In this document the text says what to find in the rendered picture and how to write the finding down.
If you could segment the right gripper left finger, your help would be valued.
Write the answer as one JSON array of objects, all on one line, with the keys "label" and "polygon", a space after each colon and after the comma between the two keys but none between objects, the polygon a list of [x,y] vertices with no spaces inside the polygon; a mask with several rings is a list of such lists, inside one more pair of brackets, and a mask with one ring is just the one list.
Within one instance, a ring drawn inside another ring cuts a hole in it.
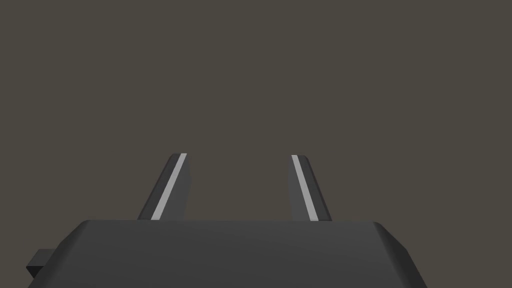
[{"label": "right gripper left finger", "polygon": [[171,154],[137,219],[183,221],[190,189],[188,153]]}]

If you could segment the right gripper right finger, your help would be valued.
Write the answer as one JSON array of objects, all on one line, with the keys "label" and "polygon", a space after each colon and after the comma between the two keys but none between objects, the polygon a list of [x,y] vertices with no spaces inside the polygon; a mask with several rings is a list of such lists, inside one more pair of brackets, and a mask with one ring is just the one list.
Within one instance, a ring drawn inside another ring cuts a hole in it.
[{"label": "right gripper right finger", "polygon": [[293,221],[332,221],[310,161],[292,154],[287,168],[287,190]]}]

